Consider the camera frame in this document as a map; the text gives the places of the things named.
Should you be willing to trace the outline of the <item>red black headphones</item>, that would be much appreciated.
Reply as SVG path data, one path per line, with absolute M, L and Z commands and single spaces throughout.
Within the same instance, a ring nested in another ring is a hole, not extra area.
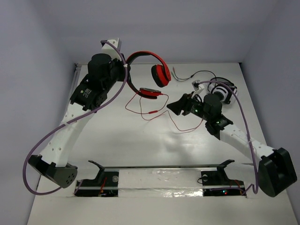
M 157 99 L 158 96 L 163 95 L 161 91 L 148 89 L 148 88 L 140 88 L 138 90 L 132 83 L 131 74 L 130 74 L 131 64 L 135 59 L 142 56 L 153 56 L 161 63 L 161 64 L 153 65 L 151 67 L 152 78 L 158 87 L 163 88 L 167 86 L 168 83 L 171 81 L 170 70 L 161 57 L 159 57 L 157 54 L 150 51 L 138 51 L 132 53 L 126 60 L 127 68 L 128 68 L 127 84 L 135 94 L 147 99 Z

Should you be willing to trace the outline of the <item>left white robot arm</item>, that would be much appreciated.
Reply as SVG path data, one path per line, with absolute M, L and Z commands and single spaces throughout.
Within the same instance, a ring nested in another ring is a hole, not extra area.
M 68 163 L 68 156 L 85 125 L 107 100 L 117 81 L 124 81 L 125 67 L 121 60 L 99 53 L 88 63 L 88 73 L 70 97 L 60 128 L 28 164 L 60 188 L 69 187 L 77 176 L 77 167 Z

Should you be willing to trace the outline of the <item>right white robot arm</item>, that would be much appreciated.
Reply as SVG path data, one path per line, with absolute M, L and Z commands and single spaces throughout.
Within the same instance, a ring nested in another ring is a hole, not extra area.
M 252 160 L 254 178 L 249 187 L 257 194 L 262 190 L 267 196 L 275 197 L 294 184 L 298 178 L 290 153 L 284 149 L 275 149 L 255 139 L 250 132 L 241 131 L 222 114 L 223 104 L 215 94 L 207 94 L 199 101 L 194 94 L 183 94 L 167 108 L 176 115 L 193 114 L 205 123 L 207 131 L 218 140 L 234 147 Z

